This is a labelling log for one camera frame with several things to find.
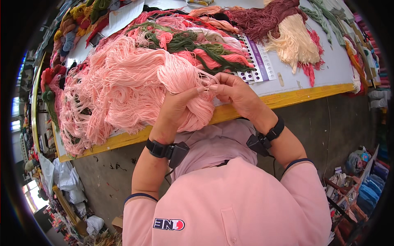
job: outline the concrete floor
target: concrete floor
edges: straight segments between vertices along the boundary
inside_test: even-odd
[[[325,172],[329,178],[335,167],[344,167],[347,156],[358,146],[374,147],[375,120],[373,111],[368,110],[366,96],[335,95],[274,111],[282,116],[286,126],[304,145],[320,177]],[[113,231],[111,222],[123,213],[124,200],[131,192],[135,162],[144,146],[143,142],[72,162],[84,184],[90,208]],[[257,166],[273,174],[272,162],[270,157],[258,156]],[[278,179],[283,171],[279,164],[275,164]],[[168,188],[164,181],[160,197]]]

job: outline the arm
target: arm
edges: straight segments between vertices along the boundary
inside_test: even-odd
[[[178,127],[185,121],[189,113],[186,104],[203,90],[204,87],[195,87],[177,95],[171,95],[168,92],[149,139],[161,144],[173,143]],[[145,193],[158,200],[159,187],[164,180],[167,168],[167,158],[154,157],[145,147],[133,172],[131,194]]]
[[[276,125],[276,114],[241,78],[225,73],[218,73],[215,77],[221,84],[211,85],[210,90],[217,92],[217,98],[222,102],[231,102],[237,112],[249,119],[259,132],[267,134]],[[307,157],[304,147],[287,127],[271,145],[271,153],[284,168],[294,160]]]

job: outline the finger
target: finger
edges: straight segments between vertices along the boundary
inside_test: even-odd
[[[201,92],[204,91],[204,87],[194,87],[178,94],[178,97],[183,103],[187,103],[191,99],[197,97]]]
[[[215,78],[217,78],[217,80],[219,80],[219,82],[221,84],[225,84],[228,86],[232,86],[234,84],[235,80],[238,79],[238,77],[235,75],[226,74],[223,72],[215,74]]]
[[[229,96],[217,95],[216,96],[221,102],[231,102]]]
[[[235,88],[228,85],[211,85],[209,89],[217,94],[231,97],[234,94]]]

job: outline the hand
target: hand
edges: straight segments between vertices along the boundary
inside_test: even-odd
[[[204,87],[194,87],[176,95],[167,92],[149,139],[151,141],[156,140],[161,144],[173,143],[178,128],[186,120],[189,113],[186,105],[203,91]]]
[[[242,117],[254,120],[264,103],[249,85],[231,74],[220,72],[215,77],[220,85],[211,85],[209,89],[218,94],[216,97],[221,102],[230,102]]]
[[[209,89],[217,93],[216,97],[221,102],[230,102],[242,117],[249,119],[263,134],[275,126],[278,122],[276,114],[240,77],[222,72],[215,77],[220,85],[211,85]]]

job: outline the sleeve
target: sleeve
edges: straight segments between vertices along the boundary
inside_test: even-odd
[[[154,197],[145,193],[135,193],[126,199],[123,209],[124,246],[151,245],[157,202]]]
[[[309,222],[308,237],[315,245],[325,245],[331,230],[331,216],[319,175],[309,159],[293,161],[286,168],[282,185],[293,196]]]

